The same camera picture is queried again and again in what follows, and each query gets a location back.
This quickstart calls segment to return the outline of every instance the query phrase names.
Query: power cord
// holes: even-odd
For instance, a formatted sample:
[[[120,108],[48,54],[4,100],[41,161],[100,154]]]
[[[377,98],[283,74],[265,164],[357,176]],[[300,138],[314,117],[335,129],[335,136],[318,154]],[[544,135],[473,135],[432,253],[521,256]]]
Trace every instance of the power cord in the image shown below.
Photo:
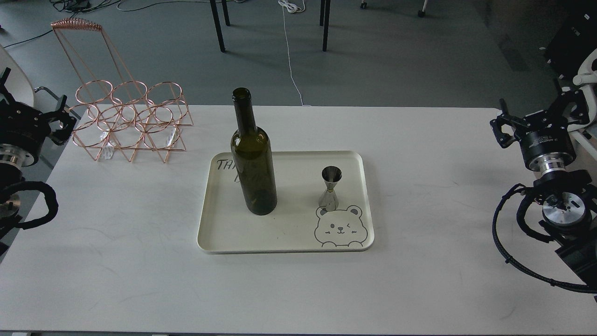
[[[68,12],[68,13],[73,13],[70,17],[74,17],[77,14],[91,13],[93,11],[100,10],[102,8],[106,8],[106,7],[111,6],[111,5],[116,5],[116,4],[120,3],[120,1],[121,0],[116,0],[116,1],[102,0],[102,2],[99,5],[96,5],[96,6],[90,7],[90,8],[76,7],[76,5],[78,5],[78,3],[77,4],[71,4],[72,1],[70,1],[70,0],[50,0],[50,4],[52,4],[52,6],[57,11],[59,11],[59,12],[65,11],[65,12]],[[48,35],[51,32],[52,32],[52,30],[50,29],[50,30],[48,30],[47,32],[45,32],[43,34],[39,34],[39,35],[34,36],[32,38],[28,38],[28,39],[25,39],[25,40],[20,41],[20,42],[16,42],[16,43],[12,43],[12,44],[6,45],[6,46],[4,46],[4,48],[6,49],[8,47],[12,47],[12,46],[17,45],[17,44],[21,44],[21,43],[33,41],[34,39],[38,39],[40,37]]]
[[[236,1],[236,0],[226,0],[226,2],[232,2],[232,1],[234,1],[234,2],[239,2],[239,1]],[[125,0],[119,0],[118,2],[119,2],[119,4],[118,4],[118,5],[116,5],[116,9],[118,9],[119,11],[123,11],[123,12],[134,12],[134,11],[140,11],[140,10],[144,10],[145,8],[149,8],[149,7],[151,7],[151,6],[155,6],[155,5],[161,5],[161,4],[173,4],[173,3],[175,3],[175,2],[200,2],[200,3],[209,3],[209,1],[206,1],[206,0],[175,0],[175,1],[160,1],[160,2],[155,2],[155,3],[151,4],[151,5],[147,5],[147,6],[145,6],[145,7],[139,7],[139,8],[135,8],[135,9],[132,9],[132,10],[123,10],[122,8],[120,8],[120,6],[121,6],[121,5],[122,5],[122,4],[125,2]]]
[[[96,5],[96,6],[90,7],[90,8],[79,7],[78,5],[79,5],[80,1],[77,1],[73,4],[72,0],[50,0],[50,4],[52,4],[52,6],[59,12],[65,11],[68,13],[90,13],[95,10],[100,10],[102,8],[106,8],[111,5],[115,5],[115,4],[119,3],[120,1],[121,0],[116,0],[116,1],[102,0],[102,2],[100,2],[99,5]]]
[[[284,21],[284,37],[286,37],[286,52],[288,53],[288,69],[290,70],[290,80],[293,82],[294,88],[299,93],[298,96],[300,98],[300,104],[301,104],[301,106],[311,106],[311,105],[306,105],[303,102],[303,94],[300,92],[299,87],[297,86],[297,83],[294,81],[294,78],[293,78],[293,67],[290,64],[290,44],[288,43],[288,34],[286,33],[286,14],[284,13],[285,12],[284,8],[286,8],[289,13],[302,13],[302,12],[304,12],[305,9],[306,9],[306,7],[304,5],[304,0],[303,0],[303,8],[299,8],[298,6],[296,6],[295,4],[292,4],[292,3],[288,2],[287,0],[279,0],[278,4],[280,6],[282,6],[282,19]]]
[[[300,8],[299,6],[293,4],[292,2],[289,2],[288,0],[278,0],[278,4],[282,7],[285,7],[286,10],[288,10],[288,12],[290,14],[302,13],[307,9],[307,7],[304,4],[304,0],[303,0],[303,8]]]
[[[77,15],[77,13],[73,13],[73,14],[72,14],[70,17],[74,17],[75,15]],[[45,33],[43,33],[43,34],[39,34],[38,36],[35,36],[35,37],[32,37],[32,38],[25,39],[24,41],[15,42],[15,43],[12,43],[12,44],[6,45],[4,48],[6,49],[6,48],[8,48],[8,47],[12,47],[12,46],[14,46],[14,45],[17,45],[17,44],[21,44],[21,43],[25,43],[25,42],[33,41],[34,39],[37,39],[37,38],[40,38],[40,37],[42,37],[42,36],[48,35],[48,34],[49,34],[49,33],[51,33],[51,32],[52,32],[52,30],[50,29],[50,30],[48,30],[47,32],[45,32]]]

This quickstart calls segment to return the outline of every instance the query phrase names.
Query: bottle neck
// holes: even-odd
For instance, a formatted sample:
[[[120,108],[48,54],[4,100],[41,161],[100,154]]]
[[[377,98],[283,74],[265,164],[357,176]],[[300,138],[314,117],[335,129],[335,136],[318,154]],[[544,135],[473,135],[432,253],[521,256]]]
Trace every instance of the bottle neck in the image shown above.
[[[238,133],[240,135],[257,133],[257,126],[255,125],[255,116],[253,115],[253,105],[251,104],[250,94],[242,97],[233,97],[233,101],[234,110],[236,112],[236,122],[238,123]]]

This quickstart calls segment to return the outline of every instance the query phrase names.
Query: black equipment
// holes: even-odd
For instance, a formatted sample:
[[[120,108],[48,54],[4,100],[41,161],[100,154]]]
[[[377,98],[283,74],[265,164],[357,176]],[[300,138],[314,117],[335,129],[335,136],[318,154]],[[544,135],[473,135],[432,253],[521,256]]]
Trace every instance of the black equipment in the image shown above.
[[[0,78],[0,238],[13,228],[30,229],[50,222],[58,212],[56,193],[46,183],[25,181],[21,167],[37,163],[46,137],[56,145],[63,145],[75,127],[76,119],[64,110],[66,96],[62,96],[55,111],[42,113],[35,108],[14,100],[6,88],[10,68]],[[50,123],[60,122],[60,129],[53,130]],[[17,193],[37,190],[44,194],[48,213],[37,219],[19,223],[20,199]],[[0,246],[0,255],[7,246]]]
[[[568,125],[587,124],[587,103],[580,90],[563,92],[556,81],[558,98],[547,110],[524,118],[508,113],[506,102],[501,99],[502,114],[491,120],[491,128],[502,148],[519,142],[527,169],[541,173],[532,187],[517,184],[502,197],[493,217],[493,237],[506,262],[537,279],[570,291],[597,294],[597,227],[593,213],[597,213],[597,188],[591,185],[586,170],[568,172],[566,166],[576,159],[568,135]],[[572,105],[570,115],[564,114]],[[504,125],[513,128],[513,134],[504,133]],[[560,282],[541,276],[511,256],[499,241],[497,217],[505,202],[515,194],[524,196],[516,213],[516,221],[528,236],[541,242],[556,241],[561,245],[558,256],[586,284]],[[531,229],[525,222],[529,207],[537,203],[543,207],[543,220],[539,225],[547,234]]]
[[[597,48],[597,4],[575,1],[570,16],[547,46],[544,57],[563,78],[572,79],[587,56]]]

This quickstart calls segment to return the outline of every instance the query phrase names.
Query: bear ear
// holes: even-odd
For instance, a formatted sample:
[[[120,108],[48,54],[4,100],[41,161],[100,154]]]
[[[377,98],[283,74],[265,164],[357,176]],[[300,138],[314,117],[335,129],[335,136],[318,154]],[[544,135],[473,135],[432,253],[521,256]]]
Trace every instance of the bear ear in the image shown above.
[[[326,213],[328,213],[328,211],[325,210],[324,207],[320,206],[319,208],[317,208],[317,211],[315,213],[317,214],[318,218],[321,218],[323,215],[325,215]]]
[[[361,210],[360,207],[357,207],[356,205],[351,205],[349,206],[346,211],[352,212],[353,214],[355,214],[357,217],[361,217],[361,215],[363,214],[363,210]]]

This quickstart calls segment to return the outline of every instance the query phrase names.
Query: floor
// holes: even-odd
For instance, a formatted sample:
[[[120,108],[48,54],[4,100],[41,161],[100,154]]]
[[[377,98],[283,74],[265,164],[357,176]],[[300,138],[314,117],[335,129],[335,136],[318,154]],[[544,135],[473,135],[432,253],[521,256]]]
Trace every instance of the floor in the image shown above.
[[[302,7],[300,0],[293,2]],[[119,5],[127,10],[149,3]],[[564,1],[430,1],[419,18],[422,0],[369,0],[366,10],[358,0],[336,0],[327,52],[321,51],[319,1],[304,3],[305,12],[289,14],[274,0],[228,2],[232,25],[222,27],[227,53],[218,48],[208,3],[129,12],[113,5],[77,17],[103,26],[136,79],[148,85],[177,82],[189,104],[230,105],[232,90],[245,86],[255,105],[498,108],[505,98],[511,113],[525,115],[547,108],[556,96],[552,80],[558,74],[541,48],[568,15]],[[37,36],[69,15],[47,0],[0,0],[0,44]],[[109,78],[113,66],[98,34],[67,33],[96,77]],[[34,87],[47,86],[75,103],[81,82],[53,33],[7,51]],[[54,107],[49,96],[37,97],[38,109]],[[46,144],[44,155],[50,164],[24,169],[28,180],[46,180],[60,148]],[[35,197],[24,196],[21,213]]]

